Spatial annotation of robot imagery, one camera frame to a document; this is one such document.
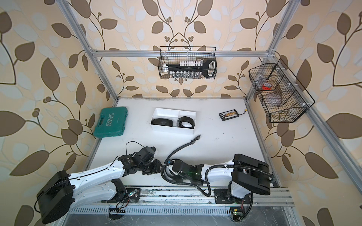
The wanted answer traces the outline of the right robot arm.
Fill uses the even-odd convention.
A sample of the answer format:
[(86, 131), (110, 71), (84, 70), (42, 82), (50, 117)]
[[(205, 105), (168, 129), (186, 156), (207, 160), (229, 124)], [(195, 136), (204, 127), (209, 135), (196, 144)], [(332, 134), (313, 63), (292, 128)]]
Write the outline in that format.
[(270, 184), (275, 179), (267, 163), (243, 154), (235, 154), (234, 159), (216, 165), (193, 166), (175, 159), (165, 168), (171, 170), (171, 183), (192, 186), (206, 197), (211, 196), (211, 183), (218, 181), (228, 182), (231, 196), (238, 199), (250, 193), (270, 195)]

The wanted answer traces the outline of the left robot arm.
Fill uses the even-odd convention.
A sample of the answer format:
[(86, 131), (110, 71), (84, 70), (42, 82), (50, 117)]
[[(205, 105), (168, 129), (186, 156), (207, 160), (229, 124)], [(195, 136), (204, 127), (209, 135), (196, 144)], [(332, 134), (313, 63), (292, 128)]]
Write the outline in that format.
[(144, 175), (159, 173), (161, 162), (154, 159), (155, 152), (155, 147), (144, 147), (92, 170), (72, 174), (65, 170), (57, 172), (36, 196), (35, 210), (41, 214), (42, 223), (54, 222), (85, 204), (129, 201), (140, 189), (127, 190), (121, 178), (138, 171)]

